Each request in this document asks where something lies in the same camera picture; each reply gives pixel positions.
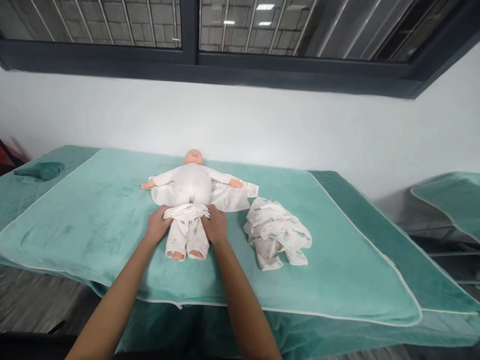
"doll head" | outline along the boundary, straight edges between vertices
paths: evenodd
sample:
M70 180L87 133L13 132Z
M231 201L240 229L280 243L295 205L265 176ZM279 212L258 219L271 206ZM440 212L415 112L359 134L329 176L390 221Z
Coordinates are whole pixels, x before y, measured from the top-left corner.
M202 153L198 150L192 149L189 152L186 153L185 158L183 159L183 164L190 164L190 163L195 163L198 165L203 165L204 164L204 158L202 156Z

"window frame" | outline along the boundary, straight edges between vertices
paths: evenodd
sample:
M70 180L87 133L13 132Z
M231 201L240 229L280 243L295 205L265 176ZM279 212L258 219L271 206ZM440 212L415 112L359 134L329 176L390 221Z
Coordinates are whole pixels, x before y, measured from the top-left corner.
M464 0L406 63L206 52L198 10L199 1L180 1L182 49L0 38L0 67L415 99L480 41L480 1Z

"crumpled cloth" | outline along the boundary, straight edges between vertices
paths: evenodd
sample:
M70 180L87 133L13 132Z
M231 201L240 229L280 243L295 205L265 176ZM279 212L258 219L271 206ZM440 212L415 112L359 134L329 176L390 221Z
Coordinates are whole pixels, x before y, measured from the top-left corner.
M210 212L205 205L200 204L185 204L165 211L163 218L173 219L166 240L167 257L172 258L174 252L179 252L183 255L179 261L184 261L187 256L199 260L207 258L210 243L200 219L202 216L210 218ZM193 250L200 252L202 257L191 255Z
M55 179L65 165L61 162L39 162L29 167L22 167L13 172L22 183L39 183Z
M308 265L300 249L312 246L312 235L300 220L279 202L257 197L246 216L243 231L255 248L262 271L276 270L284 264L277 253L285 252L291 265Z

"window pane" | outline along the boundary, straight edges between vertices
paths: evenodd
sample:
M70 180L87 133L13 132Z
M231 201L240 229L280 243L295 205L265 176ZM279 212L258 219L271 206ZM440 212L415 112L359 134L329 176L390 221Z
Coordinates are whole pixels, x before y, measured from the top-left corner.
M0 0L0 31L15 40L152 47L154 38L159 48L182 47L180 0Z
M461 1L200 0L200 50L404 62Z

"teal blanket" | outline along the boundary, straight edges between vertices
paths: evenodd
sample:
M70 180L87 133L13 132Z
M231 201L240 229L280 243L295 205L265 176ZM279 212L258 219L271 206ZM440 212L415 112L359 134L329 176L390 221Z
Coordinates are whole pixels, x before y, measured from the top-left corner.
M480 243L480 173L448 172L417 184L410 191Z
M140 189L148 176L181 163L171 156L103 149L0 232L0 255L29 269L61 273L95 287L110 286L157 207ZM299 217L313 238L308 266L262 272L242 231L246 211L228 214L228 236L265 310L410 326L421 312L393 263L301 170L207 164L257 184L259 195ZM214 251L207 260L175 262L162 241L138 292L149 302L224 305Z

